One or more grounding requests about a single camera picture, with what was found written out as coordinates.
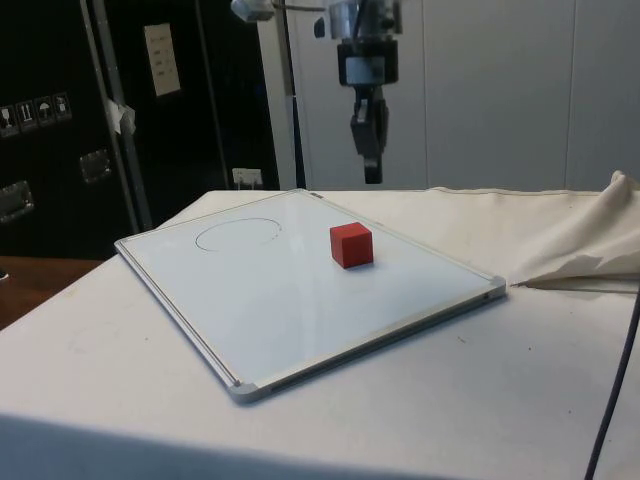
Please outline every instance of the whiteboard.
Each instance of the whiteboard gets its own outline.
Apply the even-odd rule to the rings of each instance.
[[[329,229],[359,221],[374,263],[343,269]],[[116,242],[238,401],[504,293],[315,194],[292,191]]]

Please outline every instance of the red cube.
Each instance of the red cube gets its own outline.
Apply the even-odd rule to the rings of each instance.
[[[331,255],[342,265],[351,268],[373,262],[373,239],[371,231],[360,223],[350,223],[333,227],[331,236]]]

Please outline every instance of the wall outlet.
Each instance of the wall outlet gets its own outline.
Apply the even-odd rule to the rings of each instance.
[[[263,188],[262,171],[259,168],[234,168],[233,185],[238,190],[255,190]]]

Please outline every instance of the metal latch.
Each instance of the metal latch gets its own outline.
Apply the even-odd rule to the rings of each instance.
[[[80,170],[84,183],[91,184],[111,175],[111,159],[106,149],[80,157]]]
[[[0,189],[0,223],[9,223],[26,215],[34,207],[31,189],[26,181]]]

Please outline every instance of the drawn circle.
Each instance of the drawn circle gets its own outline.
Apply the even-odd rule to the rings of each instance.
[[[207,252],[246,250],[275,240],[282,226],[268,218],[243,218],[220,223],[196,237],[196,246]]]

